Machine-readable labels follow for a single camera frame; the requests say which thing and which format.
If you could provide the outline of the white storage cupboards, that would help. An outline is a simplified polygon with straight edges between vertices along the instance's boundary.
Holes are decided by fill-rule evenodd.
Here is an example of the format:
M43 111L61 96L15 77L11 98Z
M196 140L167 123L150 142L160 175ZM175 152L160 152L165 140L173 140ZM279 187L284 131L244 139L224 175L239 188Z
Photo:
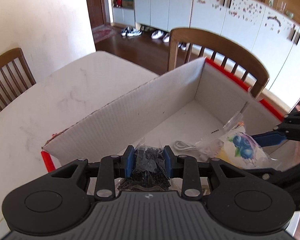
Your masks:
M240 44L266 67L267 90L289 107L300 101L300 25L257 0L123 0L115 23L165 32L177 27L210 31Z

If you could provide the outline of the pair of sneakers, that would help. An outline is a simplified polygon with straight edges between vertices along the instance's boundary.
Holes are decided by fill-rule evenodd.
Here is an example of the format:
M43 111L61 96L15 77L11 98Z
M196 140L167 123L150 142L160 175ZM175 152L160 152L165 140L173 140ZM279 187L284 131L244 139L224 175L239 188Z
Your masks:
M142 35L142 31L141 30L137 30L135 28L131 28L129 26L123 28L121 30L121 36L122 37L137 37Z

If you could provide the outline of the far wooden chair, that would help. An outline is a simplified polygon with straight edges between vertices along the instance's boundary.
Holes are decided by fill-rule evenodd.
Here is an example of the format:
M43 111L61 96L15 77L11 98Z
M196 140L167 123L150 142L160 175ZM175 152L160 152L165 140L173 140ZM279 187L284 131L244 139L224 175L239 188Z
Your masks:
M0 55L0 112L35 84L21 48Z

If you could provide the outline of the right wooden chair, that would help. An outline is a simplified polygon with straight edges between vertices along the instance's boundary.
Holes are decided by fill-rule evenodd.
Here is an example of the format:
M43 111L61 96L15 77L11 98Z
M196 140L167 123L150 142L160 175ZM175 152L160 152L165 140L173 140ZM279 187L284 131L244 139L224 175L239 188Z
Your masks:
M237 68L242 67L245 72L241 77L241 81L244 82L248 75L255 79L255 83L250 89L250 94L255 98L261 94L269 81L269 74L265 66L251 52L227 38L197 28L174 28L170 31L168 71L172 71L177 67L178 49L181 43L185 44L187 49L185 63L190 61L192 48L196 45L200 46L199 57L204 56L204 50L206 49L212 51L210 57L212 61L215 60L217 55L222 56L222 68L229 60L234 62L235 65L231 74L235 74Z

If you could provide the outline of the blueberry bread packet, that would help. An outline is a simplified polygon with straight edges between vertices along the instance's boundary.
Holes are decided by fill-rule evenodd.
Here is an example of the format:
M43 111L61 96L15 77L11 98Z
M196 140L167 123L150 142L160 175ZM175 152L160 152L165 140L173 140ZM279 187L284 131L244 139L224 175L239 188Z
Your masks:
M211 142L200 140L195 144L202 161L218 158L242 169L269 168L271 157L248 135L243 122L243 113L249 106L244 106L223 126L222 135Z

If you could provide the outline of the red cardboard box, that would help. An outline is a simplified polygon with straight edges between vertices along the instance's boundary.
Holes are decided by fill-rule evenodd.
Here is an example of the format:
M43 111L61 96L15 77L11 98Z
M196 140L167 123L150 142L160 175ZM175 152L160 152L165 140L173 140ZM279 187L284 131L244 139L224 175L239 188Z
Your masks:
M271 131L283 115L253 98L245 83L209 59L197 59L139 86L55 135L43 151L61 164L119 154L145 139L151 146L210 142L243 112L249 135Z

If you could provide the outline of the wooden chair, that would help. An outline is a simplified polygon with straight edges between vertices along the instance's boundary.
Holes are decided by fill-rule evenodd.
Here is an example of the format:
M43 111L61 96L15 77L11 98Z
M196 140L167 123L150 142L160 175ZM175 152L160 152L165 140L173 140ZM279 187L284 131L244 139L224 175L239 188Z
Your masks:
M0 112L35 84L21 48L0 55Z
M192 48L196 45L200 46L199 57L204 56L204 50L206 49L212 51L210 57L212 61L215 60L217 55L222 56L222 68L229 60L234 62L235 65L231 74L235 74L237 68L242 67L245 72L241 77L241 81L244 82L248 75L255 79L255 83L250 89L250 94L255 98L261 94L269 81L269 74L265 66L251 52L227 38L197 28L174 28L170 31L168 71L172 71L177 67L178 49L181 43L185 44L187 49L185 63L190 61Z

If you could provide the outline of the dark wooden door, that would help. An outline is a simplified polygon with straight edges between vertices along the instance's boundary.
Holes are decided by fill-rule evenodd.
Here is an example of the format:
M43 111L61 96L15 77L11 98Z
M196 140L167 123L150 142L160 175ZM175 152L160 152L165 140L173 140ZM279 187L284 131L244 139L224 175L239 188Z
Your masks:
M86 0L92 29L106 24L104 0Z

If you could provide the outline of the red patterned rug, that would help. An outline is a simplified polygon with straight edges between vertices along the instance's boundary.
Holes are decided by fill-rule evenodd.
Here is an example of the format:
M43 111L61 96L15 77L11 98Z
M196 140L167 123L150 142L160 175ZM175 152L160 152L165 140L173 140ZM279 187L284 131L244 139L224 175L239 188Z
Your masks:
M98 43L112 36L115 36L119 33L119 29L111 25L101 25L99 27L93 28L92 32L94 43Z

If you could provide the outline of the clear bag black snack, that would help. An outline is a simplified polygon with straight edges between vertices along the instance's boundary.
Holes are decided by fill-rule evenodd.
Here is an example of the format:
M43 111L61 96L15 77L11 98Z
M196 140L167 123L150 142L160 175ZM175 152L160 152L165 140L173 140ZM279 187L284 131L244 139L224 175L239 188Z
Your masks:
M145 139L137 144L133 157L135 163L128 178L121 179L119 191L167 191L170 179L165 168L163 149L147 146Z

